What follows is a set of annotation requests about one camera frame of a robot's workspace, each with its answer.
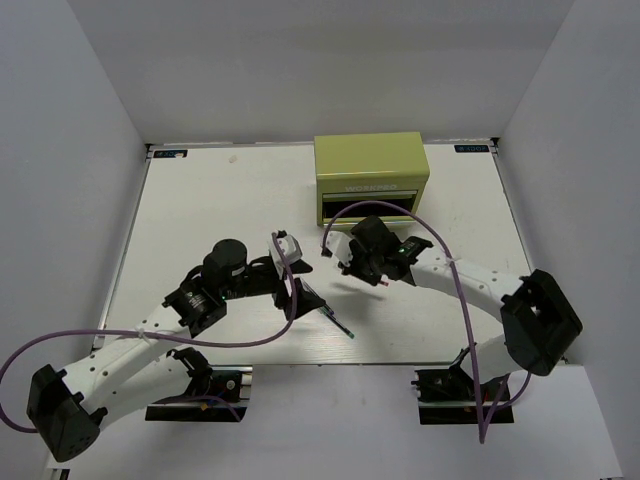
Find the green gel pen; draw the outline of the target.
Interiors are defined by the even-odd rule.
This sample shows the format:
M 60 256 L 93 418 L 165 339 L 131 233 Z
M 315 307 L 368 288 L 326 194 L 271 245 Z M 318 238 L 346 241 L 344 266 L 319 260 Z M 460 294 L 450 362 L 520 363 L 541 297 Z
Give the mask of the green gel pen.
M 350 338 L 350 339 L 354 339 L 355 338 L 355 334 L 349 328 L 347 328 L 345 325 L 343 325 L 338 319 L 336 321 L 332 321 L 330 319 L 328 319 L 328 320 L 334 326 L 336 326 L 342 333 L 344 333 L 348 338 Z

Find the green metal drawer chest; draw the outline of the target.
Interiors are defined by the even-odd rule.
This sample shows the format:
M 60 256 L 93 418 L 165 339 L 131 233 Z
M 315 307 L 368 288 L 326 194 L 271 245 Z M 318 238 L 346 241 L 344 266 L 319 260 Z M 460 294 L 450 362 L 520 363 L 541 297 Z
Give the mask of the green metal drawer chest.
M 418 132 L 326 135 L 314 138 L 317 222 L 323 193 L 356 187 L 417 190 L 415 212 L 430 177 L 430 167 Z M 365 199 L 353 204 L 395 205 Z

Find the purple gel pen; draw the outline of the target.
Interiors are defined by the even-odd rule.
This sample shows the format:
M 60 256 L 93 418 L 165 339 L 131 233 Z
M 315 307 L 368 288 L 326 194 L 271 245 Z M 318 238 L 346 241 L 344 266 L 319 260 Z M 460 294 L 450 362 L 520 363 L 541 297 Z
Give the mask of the purple gel pen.
M 332 321 L 336 321 L 337 318 L 334 315 L 334 312 L 326 306 L 320 307 L 318 311 Z

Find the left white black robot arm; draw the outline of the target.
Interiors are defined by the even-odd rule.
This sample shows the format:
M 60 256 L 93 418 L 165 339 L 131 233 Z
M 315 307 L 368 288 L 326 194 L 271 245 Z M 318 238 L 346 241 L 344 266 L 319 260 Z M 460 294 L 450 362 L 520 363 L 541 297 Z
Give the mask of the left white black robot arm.
M 249 261 L 242 242 L 218 241 L 133 330 L 61 369 L 37 370 L 26 413 L 53 458 L 76 458 L 107 426 L 156 400 L 206 396 L 211 368 L 196 338 L 226 315 L 228 301 L 267 295 L 288 320 L 322 306 L 302 287 L 312 268 L 297 239 L 275 232 L 268 250 Z

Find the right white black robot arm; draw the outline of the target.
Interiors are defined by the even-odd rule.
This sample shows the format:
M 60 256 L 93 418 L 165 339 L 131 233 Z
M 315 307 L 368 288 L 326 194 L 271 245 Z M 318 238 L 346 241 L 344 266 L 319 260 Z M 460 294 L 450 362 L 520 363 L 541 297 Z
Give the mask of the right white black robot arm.
M 583 330 L 546 271 L 518 276 L 456 260 L 426 239 L 400 240 L 376 216 L 359 222 L 350 235 L 343 274 L 371 285 L 388 279 L 464 299 L 501 324 L 501 334 L 465 347 L 450 366 L 447 382 L 463 398 L 477 397 L 488 382 L 516 371 L 548 376 Z

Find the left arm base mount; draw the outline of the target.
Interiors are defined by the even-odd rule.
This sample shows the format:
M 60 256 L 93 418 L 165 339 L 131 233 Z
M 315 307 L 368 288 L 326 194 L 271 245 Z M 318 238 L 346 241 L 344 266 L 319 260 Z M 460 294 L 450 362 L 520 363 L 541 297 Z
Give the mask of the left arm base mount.
M 239 423 L 249 406 L 253 369 L 213 368 L 199 384 L 189 386 L 176 401 L 154 403 L 147 422 Z

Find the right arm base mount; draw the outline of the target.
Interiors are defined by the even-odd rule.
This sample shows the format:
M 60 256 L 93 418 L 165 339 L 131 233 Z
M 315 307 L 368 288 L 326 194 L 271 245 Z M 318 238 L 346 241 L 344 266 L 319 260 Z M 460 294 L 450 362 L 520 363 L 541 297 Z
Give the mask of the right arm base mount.
M 473 425 L 477 422 L 476 402 L 473 388 L 454 384 L 449 369 L 418 369 L 411 381 L 417 393 L 419 422 L 423 426 Z M 483 415 L 489 413 L 501 385 L 501 379 L 494 379 L 481 385 L 483 394 Z M 513 424 L 511 406 L 497 408 L 491 424 Z

